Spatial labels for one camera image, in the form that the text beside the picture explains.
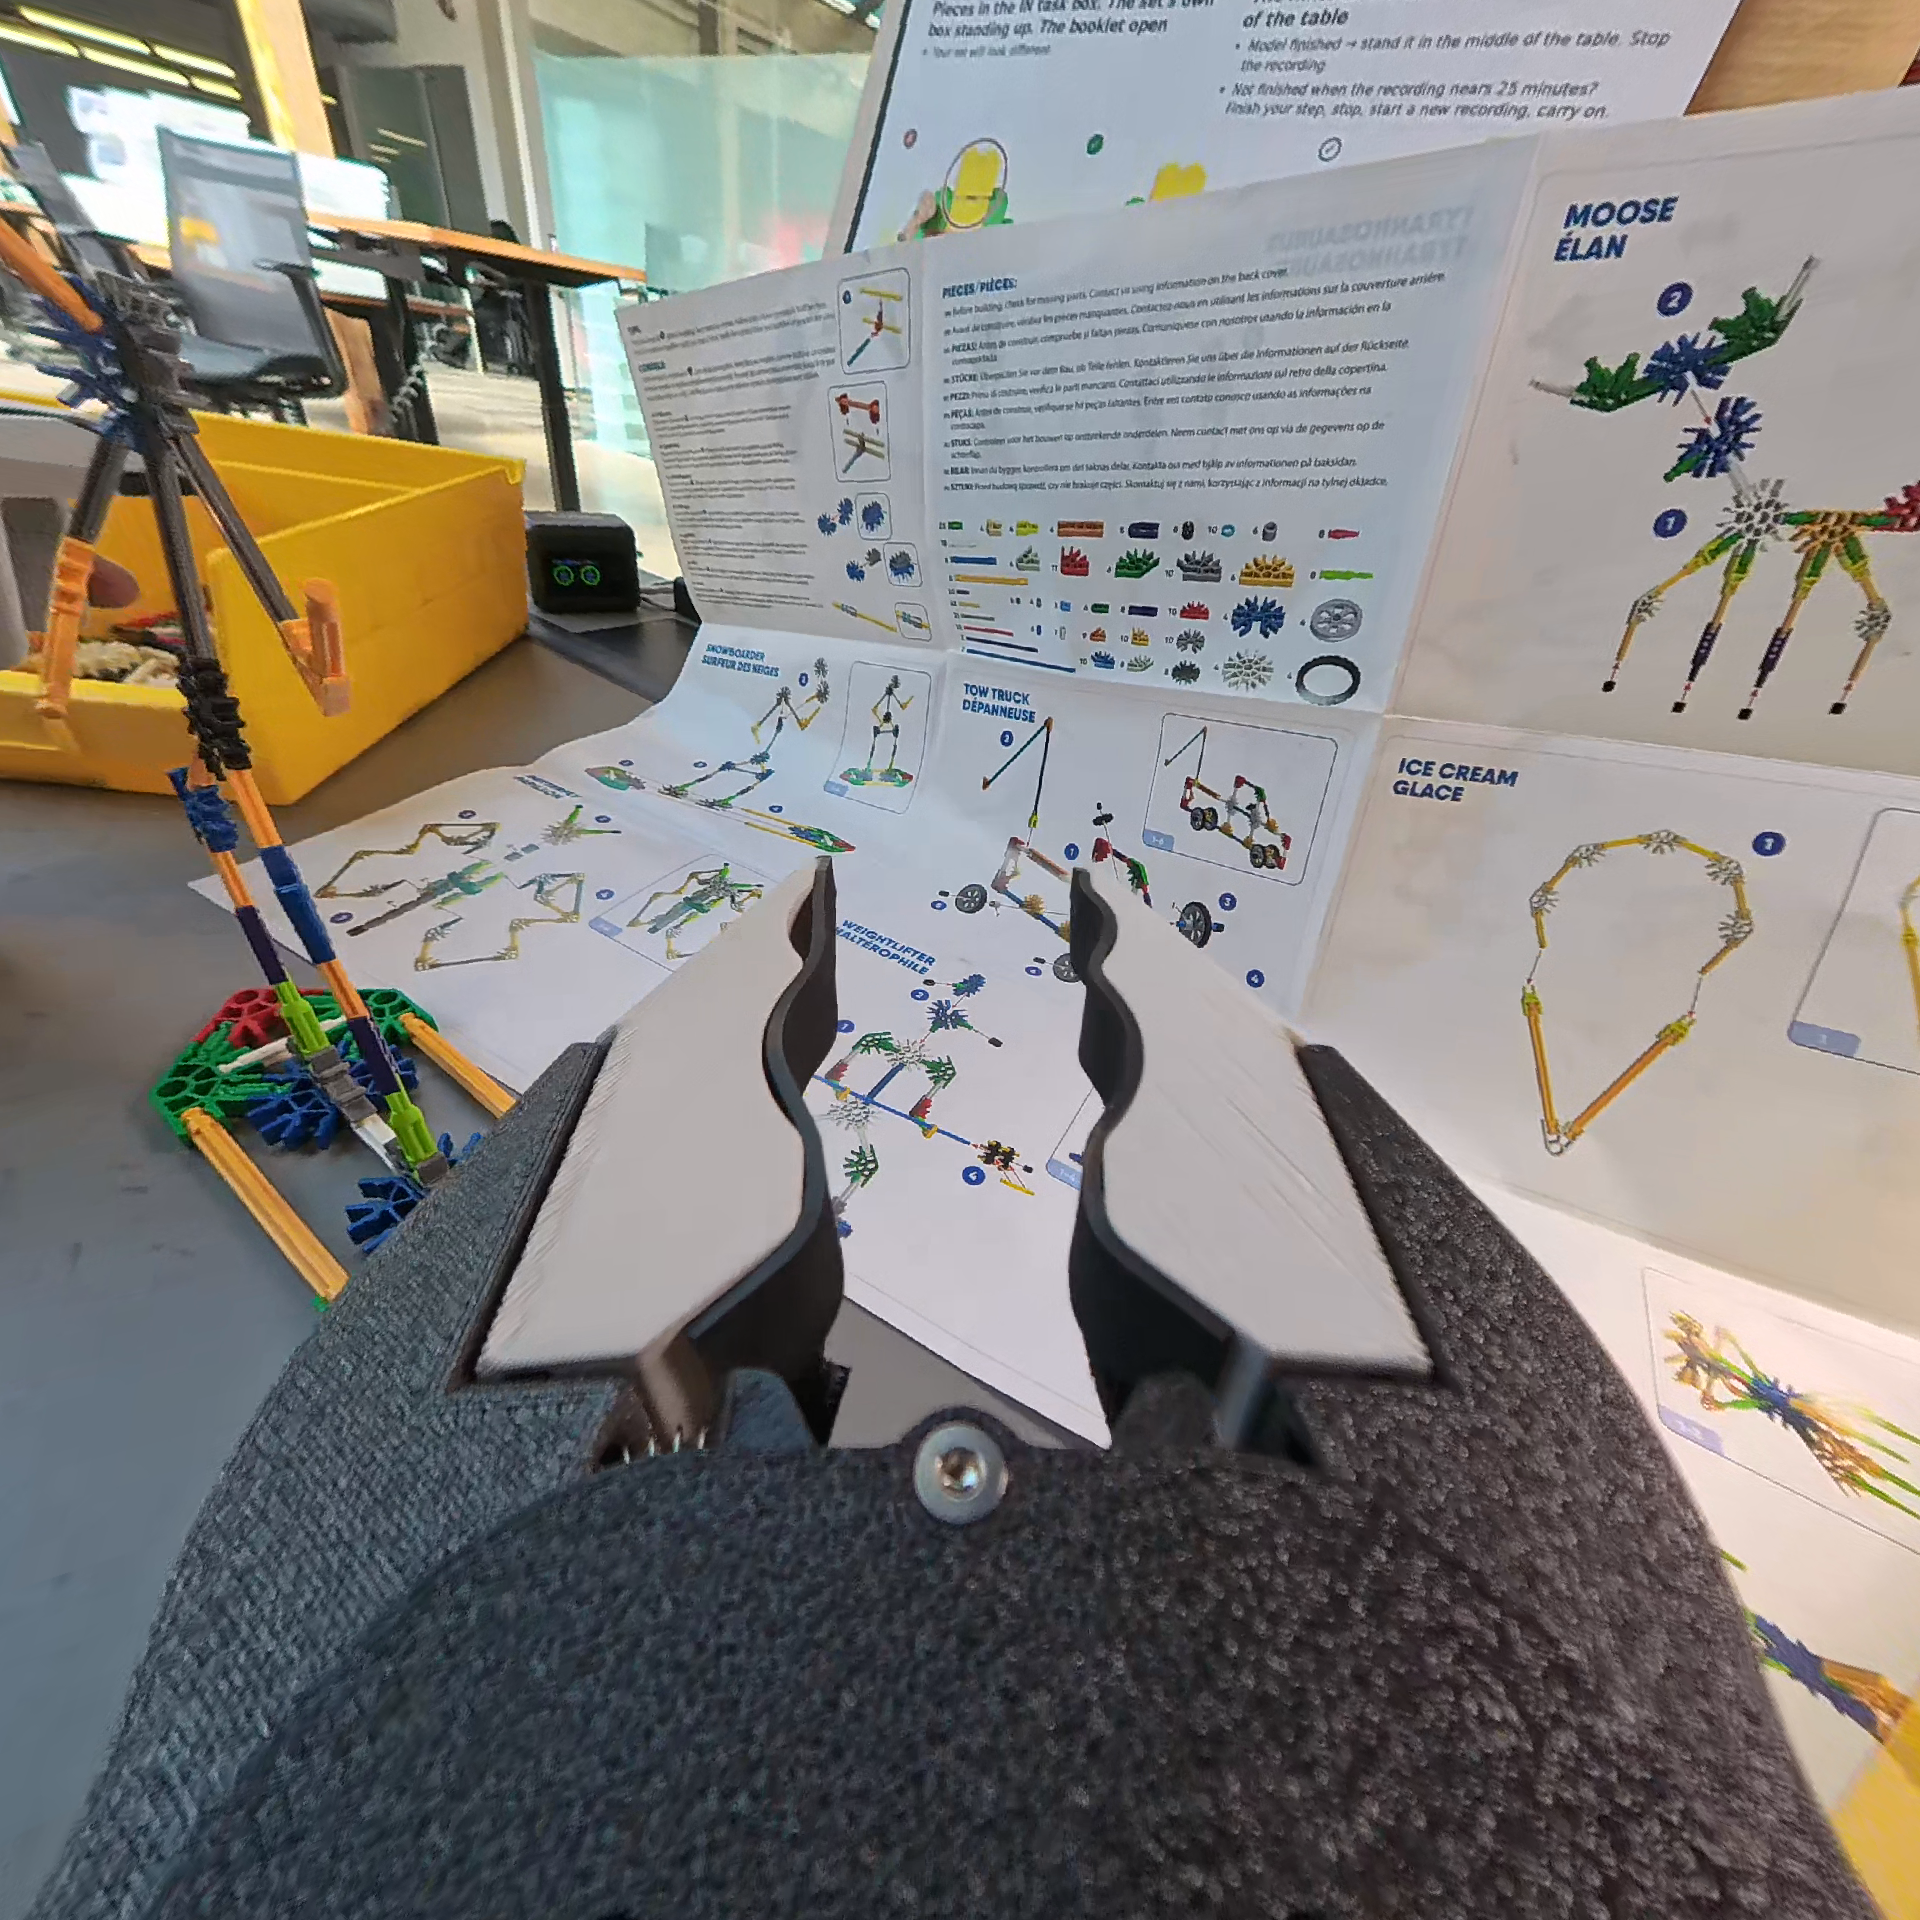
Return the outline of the wooden table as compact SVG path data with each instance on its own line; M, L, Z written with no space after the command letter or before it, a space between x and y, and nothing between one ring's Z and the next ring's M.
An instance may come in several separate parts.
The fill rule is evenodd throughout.
M540 385L546 463L560 512L580 510L580 486L571 449L570 401L560 368L557 326L552 293L594 283L648 287L645 270L586 256L543 250L499 239L492 233L439 227L433 223L363 218L357 214L312 213L312 230L343 247L343 262L381 271L405 311L405 280L418 280L424 261L437 261L450 275L488 270L517 283L533 325L536 375Z

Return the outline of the black office chair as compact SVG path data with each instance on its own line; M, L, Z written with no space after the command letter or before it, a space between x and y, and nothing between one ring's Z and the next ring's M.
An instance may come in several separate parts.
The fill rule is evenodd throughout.
M301 399L341 394L347 379L314 273L296 157L169 128L159 151L188 382L220 411L263 406L301 424Z

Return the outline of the pile of toy building pieces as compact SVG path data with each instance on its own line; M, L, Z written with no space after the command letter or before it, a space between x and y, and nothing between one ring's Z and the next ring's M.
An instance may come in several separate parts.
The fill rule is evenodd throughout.
M145 615L117 622L105 634L80 634L72 673L133 687L177 687L181 662L177 615Z

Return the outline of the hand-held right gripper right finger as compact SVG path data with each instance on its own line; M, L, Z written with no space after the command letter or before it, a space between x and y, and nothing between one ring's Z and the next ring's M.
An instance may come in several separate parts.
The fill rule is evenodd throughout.
M1072 874L1085 983L1072 1312L1115 1421L1151 1375L1191 1373L1220 1431L1256 1431L1295 1375L1426 1381L1418 1318L1296 1040L1133 895Z

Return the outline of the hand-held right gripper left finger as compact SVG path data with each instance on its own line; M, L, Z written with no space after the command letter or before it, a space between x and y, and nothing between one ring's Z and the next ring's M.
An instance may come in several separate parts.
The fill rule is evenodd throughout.
M479 1378L619 1375L652 1429L705 1431L754 1369L832 1425L844 1257L804 1090L834 1037L834 926L813 862L617 1021Z

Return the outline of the black device with green display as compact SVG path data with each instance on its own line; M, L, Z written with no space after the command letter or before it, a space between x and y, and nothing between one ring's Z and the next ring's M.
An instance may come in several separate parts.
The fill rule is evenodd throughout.
M528 512L527 579L546 617L631 617L640 601L633 527L602 512Z

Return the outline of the white printed task sheet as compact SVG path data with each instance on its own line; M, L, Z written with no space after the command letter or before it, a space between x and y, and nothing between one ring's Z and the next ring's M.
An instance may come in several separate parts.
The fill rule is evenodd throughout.
M829 248L1688 106L1733 2L890 5Z

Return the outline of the white folded instruction booklet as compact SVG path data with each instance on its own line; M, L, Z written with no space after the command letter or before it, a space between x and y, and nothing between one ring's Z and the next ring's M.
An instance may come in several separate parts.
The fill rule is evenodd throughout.
M1915 99L1519 135L621 314L705 626L299 845L528 1085L834 858L848 1291L1105 1437L1072 869L1568 1257L1808 1773L1915 1688Z

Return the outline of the colourful toy rod model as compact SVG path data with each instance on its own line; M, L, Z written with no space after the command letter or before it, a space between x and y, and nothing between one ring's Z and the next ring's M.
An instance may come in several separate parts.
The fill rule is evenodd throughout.
M228 1047L215 1063L184 1059L156 1093L175 1099L169 1122L220 1173L328 1305L347 1283L345 1266L234 1139L228 1102L212 1094L211 1075L239 1075L245 1093L292 1102L296 1117L319 1119L323 1135L349 1130L381 1165L375 1187L405 1206L448 1177L450 1147L433 1133L399 1066L391 1037L403 1033L415 1040L492 1115L505 1113L513 1094L467 1059L412 1001L391 1014L369 1002L345 970L257 783L243 707L228 683L189 539L188 501L197 498L225 534L298 679L324 714L341 714L349 705L341 598L330 582L314 579L304 586L304 606L296 607L212 469L186 397L181 334L167 296L129 273L99 271L88 279L59 271L10 225L2 248L8 270L40 301L36 334L75 357L61 405L93 399L104 406L104 417L92 424L96 442L73 518L57 549L45 619L32 634L36 714L49 728L66 722L80 624L101 558L99 534L129 457L136 454L147 475L161 558L175 586L177 687L194 743L194 758L169 769L167 779L225 887L263 974L263 993L275 1006L265 1047Z

